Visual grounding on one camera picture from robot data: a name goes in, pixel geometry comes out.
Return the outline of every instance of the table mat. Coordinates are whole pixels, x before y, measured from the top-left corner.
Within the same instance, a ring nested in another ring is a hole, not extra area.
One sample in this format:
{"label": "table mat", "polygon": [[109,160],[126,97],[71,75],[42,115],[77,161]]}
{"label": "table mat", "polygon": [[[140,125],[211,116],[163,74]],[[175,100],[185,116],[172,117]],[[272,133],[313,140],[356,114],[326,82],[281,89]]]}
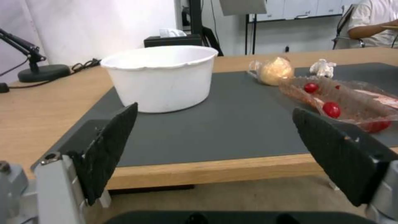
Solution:
{"label": "table mat", "polygon": [[[309,68],[295,69],[308,76]],[[341,65],[335,80],[372,83],[398,95],[398,68],[381,63]],[[308,153],[292,122],[296,106],[277,87],[257,83],[246,72],[213,75],[209,97],[194,107],[165,114],[140,113],[118,164],[157,165]],[[109,119],[123,108],[110,89],[49,151],[61,147],[82,124]],[[374,136],[398,145],[397,125]]]}

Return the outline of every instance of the black box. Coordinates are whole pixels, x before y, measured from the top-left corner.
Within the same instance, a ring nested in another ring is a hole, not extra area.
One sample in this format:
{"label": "black box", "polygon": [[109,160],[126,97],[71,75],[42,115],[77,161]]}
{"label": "black box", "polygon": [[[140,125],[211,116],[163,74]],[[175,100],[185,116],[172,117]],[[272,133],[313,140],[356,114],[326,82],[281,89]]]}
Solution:
{"label": "black box", "polygon": [[199,34],[186,37],[148,37],[144,40],[145,47],[171,46],[171,45],[195,45],[202,46],[202,38]]}

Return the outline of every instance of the bread roll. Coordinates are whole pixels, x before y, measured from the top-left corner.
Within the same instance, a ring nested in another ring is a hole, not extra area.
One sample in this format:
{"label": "bread roll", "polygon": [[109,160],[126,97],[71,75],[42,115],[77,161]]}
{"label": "bread roll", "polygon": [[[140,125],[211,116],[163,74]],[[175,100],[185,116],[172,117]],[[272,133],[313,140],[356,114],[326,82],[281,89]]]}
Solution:
{"label": "bread roll", "polygon": [[292,77],[294,77],[294,70],[290,62],[282,57],[276,57],[266,63],[259,74],[259,80],[271,86],[278,86],[281,79]]}

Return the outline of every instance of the white bowl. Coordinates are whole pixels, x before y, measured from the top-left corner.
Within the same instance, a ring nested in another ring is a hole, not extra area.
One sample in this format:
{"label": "white bowl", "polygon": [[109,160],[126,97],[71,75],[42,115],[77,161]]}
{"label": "white bowl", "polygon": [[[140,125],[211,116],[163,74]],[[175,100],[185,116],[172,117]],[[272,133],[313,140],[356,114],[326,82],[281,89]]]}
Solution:
{"label": "white bowl", "polygon": [[104,58],[124,106],[138,102],[138,110],[163,113],[194,106],[210,91],[218,51],[200,46],[141,48]]}

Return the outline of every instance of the person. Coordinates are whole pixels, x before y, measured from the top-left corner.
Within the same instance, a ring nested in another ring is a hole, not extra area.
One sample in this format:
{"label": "person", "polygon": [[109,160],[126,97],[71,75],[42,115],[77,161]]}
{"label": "person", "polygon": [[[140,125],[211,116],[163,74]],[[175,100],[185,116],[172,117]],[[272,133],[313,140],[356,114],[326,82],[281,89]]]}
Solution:
{"label": "person", "polygon": [[398,31],[384,26],[398,27],[398,0],[362,0],[351,16],[348,35],[362,39],[366,47],[391,47]]}

